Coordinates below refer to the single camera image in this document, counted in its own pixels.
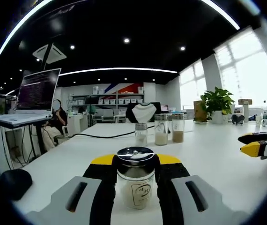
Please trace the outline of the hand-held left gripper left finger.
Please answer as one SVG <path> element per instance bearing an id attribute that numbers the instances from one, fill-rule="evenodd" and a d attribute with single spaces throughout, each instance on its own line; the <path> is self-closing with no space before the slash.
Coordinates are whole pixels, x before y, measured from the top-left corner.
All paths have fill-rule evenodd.
<path id="1" fill-rule="evenodd" d="M 83 176 L 72 178 L 45 208 L 26 217 L 33 225 L 109 225 L 116 182 L 116 155 L 95 158 Z"/>

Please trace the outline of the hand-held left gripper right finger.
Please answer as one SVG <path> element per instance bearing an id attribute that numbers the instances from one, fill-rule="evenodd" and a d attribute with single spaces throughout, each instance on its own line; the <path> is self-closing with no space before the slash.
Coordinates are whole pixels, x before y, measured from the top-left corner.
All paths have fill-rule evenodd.
<path id="1" fill-rule="evenodd" d="M 240 225 L 249 216 L 225 205 L 220 192 L 171 155 L 155 155 L 155 179 L 165 225 Z"/>

